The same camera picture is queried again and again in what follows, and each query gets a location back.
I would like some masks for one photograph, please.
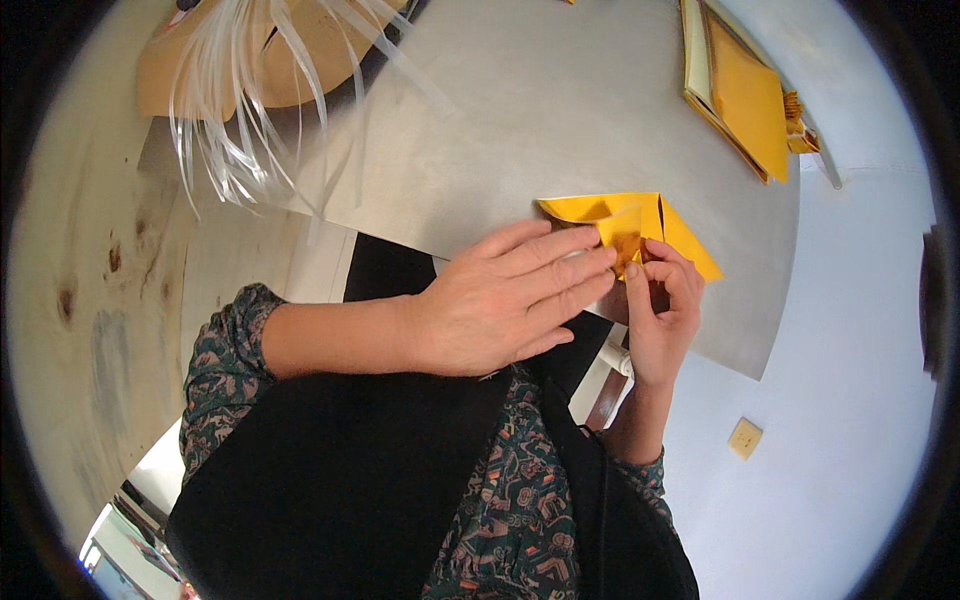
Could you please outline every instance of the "forearm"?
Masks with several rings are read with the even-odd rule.
[[[279,306],[263,329],[267,369],[279,379],[415,371],[403,318],[408,299]]]
[[[617,459],[649,465],[660,456],[663,430],[673,401],[673,384],[646,388],[636,384],[623,399],[604,442]]]

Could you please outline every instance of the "black vest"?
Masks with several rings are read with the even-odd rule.
[[[275,384],[184,487],[166,539],[204,600],[417,598],[512,378]],[[547,380],[586,598],[697,598],[680,543]]]

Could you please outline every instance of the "patterned sleeve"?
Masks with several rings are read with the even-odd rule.
[[[676,536],[677,530],[673,528],[673,515],[670,514],[670,507],[666,505],[666,500],[663,499],[665,494],[663,489],[663,447],[660,447],[660,456],[657,460],[649,465],[632,465],[617,458],[613,458],[613,463],[616,464],[616,469],[626,479],[627,485],[636,491],[640,500],[652,506],[658,515],[666,519],[670,531]]]
[[[267,317],[283,303],[262,283],[248,285],[201,327],[183,383],[184,485],[274,383],[260,342]]]

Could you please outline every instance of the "electrical outlet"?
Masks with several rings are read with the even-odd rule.
[[[730,449],[733,450],[737,456],[743,460],[747,460],[754,452],[754,448],[756,448],[756,444],[760,441],[761,436],[763,436],[763,430],[741,417],[733,429],[730,439],[727,440],[727,445],[730,446]]]

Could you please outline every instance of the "fingers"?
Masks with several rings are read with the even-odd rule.
[[[496,258],[509,252],[527,240],[542,237],[550,232],[550,222],[543,219],[520,221],[495,231],[468,252],[479,258]]]
[[[646,273],[635,262],[627,263],[626,279],[630,325],[642,329],[656,320],[654,307],[650,302],[650,283]]]
[[[595,275],[531,306],[527,310],[528,325],[532,331],[544,331],[565,323],[591,302],[600,300],[612,287],[613,273],[606,271]]]
[[[654,260],[644,263],[643,271],[651,281],[662,281],[666,286],[666,292],[670,295],[671,311],[683,312],[697,307],[700,297],[695,296],[693,289],[690,288],[684,267],[674,262]]]
[[[519,298],[529,306],[607,271],[615,261],[615,249],[599,248],[555,260],[533,273],[517,277],[514,282]]]
[[[704,281],[704,277],[697,271],[696,265],[693,264],[692,260],[685,259],[673,246],[654,239],[647,238],[646,249],[657,258],[683,267],[688,283],[690,284],[690,289],[695,290],[700,296],[703,295],[706,282]]]
[[[514,362],[526,360],[531,356],[543,354],[554,346],[569,344],[573,341],[573,332],[566,327],[554,327],[545,335],[516,351]]]
[[[521,276],[571,252],[587,250],[600,243],[600,232],[595,227],[569,228],[549,235],[528,239],[498,259],[506,276]]]

